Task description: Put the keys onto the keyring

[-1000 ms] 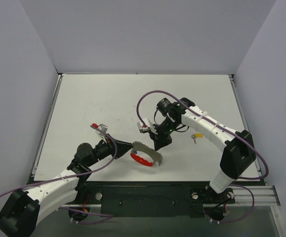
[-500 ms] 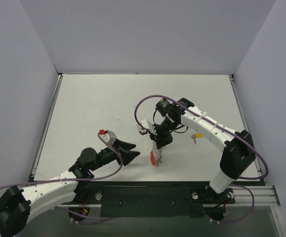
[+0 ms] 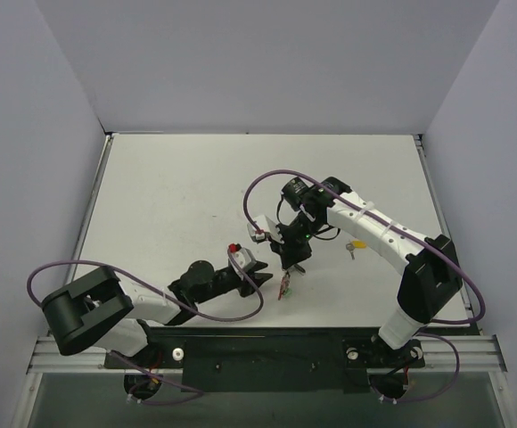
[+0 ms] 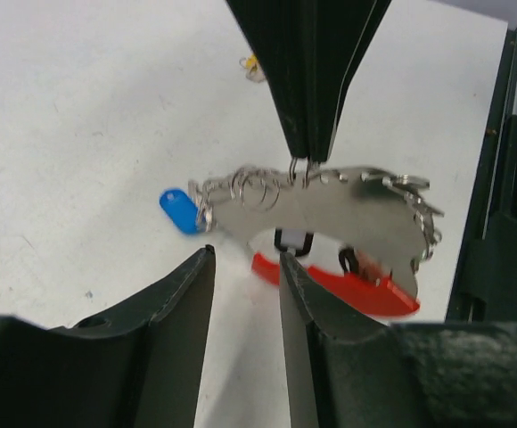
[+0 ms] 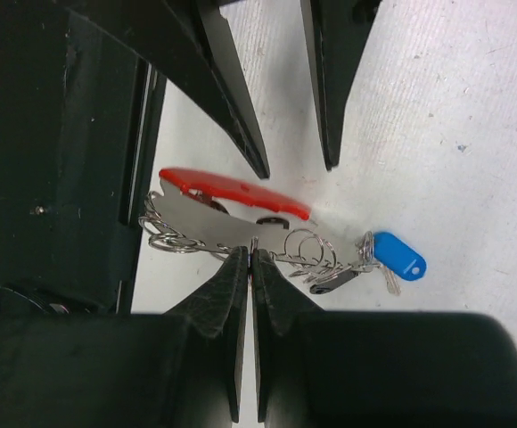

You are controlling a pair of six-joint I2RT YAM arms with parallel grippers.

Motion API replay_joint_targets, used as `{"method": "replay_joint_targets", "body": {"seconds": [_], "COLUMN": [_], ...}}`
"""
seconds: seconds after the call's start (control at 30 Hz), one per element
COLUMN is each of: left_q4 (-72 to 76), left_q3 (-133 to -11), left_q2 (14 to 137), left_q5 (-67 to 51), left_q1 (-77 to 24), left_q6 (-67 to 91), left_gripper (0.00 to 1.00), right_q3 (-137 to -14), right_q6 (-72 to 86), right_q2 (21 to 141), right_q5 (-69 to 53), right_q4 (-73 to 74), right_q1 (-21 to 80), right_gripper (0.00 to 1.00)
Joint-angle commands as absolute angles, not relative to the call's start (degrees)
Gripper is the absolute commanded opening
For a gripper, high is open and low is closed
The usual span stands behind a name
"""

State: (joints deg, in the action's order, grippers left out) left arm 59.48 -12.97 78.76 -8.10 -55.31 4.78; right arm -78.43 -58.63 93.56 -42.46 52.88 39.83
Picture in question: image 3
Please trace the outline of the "keyring bunch with coloured tags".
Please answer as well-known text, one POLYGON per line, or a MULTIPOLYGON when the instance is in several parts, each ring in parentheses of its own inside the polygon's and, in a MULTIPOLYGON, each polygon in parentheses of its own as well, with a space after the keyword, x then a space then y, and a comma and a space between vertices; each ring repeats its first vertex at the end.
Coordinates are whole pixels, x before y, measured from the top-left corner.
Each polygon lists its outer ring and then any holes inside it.
POLYGON ((304 275, 305 273, 306 270, 299 264, 295 264, 284 270, 277 299, 282 300, 283 298, 287 298, 291 295, 291 276, 293 274, 304 275))

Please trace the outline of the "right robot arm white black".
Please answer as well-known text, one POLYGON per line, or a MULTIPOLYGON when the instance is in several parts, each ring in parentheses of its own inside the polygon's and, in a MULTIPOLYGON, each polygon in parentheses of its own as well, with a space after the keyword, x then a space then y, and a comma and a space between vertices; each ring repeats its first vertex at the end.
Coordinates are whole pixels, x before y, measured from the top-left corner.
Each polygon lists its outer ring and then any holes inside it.
POLYGON ((371 344, 377 362, 390 365, 410 354, 410 341, 436 322, 438 313, 461 291, 455 246, 448 237, 430 238, 401 226, 339 179, 307 185, 294 177, 284 186, 282 199, 296 214, 290 223, 268 217, 257 222, 283 269, 310 258, 310 240, 329 227, 361 240, 400 274, 396 307, 371 344))

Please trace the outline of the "key with yellow tag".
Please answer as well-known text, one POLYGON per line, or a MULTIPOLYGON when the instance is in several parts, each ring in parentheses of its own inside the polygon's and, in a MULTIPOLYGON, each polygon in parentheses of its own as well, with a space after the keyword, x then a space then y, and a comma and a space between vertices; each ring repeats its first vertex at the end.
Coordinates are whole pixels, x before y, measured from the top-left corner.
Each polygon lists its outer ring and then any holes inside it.
POLYGON ((356 259, 356 251, 357 250, 364 250, 364 249, 366 249, 367 245, 366 245, 366 243, 364 243, 362 241, 354 240, 354 241, 348 242, 345 245, 345 248, 349 252, 349 255, 350 255, 351 259, 355 260, 356 259))

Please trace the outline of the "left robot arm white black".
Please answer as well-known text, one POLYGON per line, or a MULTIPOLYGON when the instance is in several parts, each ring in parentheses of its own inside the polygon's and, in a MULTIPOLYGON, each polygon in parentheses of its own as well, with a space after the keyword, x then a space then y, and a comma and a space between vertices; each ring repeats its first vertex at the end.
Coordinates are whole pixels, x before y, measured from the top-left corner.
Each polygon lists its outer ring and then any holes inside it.
POLYGON ((149 366, 157 346, 149 339, 148 321, 182 325, 198 314, 199 304, 231 291, 246 298, 273 277, 262 271, 267 263, 245 250, 235 257, 234 264, 219 270, 206 260, 195 261, 168 286, 169 297, 114 267, 97 264, 43 298, 40 308, 63 356, 96 346, 116 350, 135 366, 149 366))

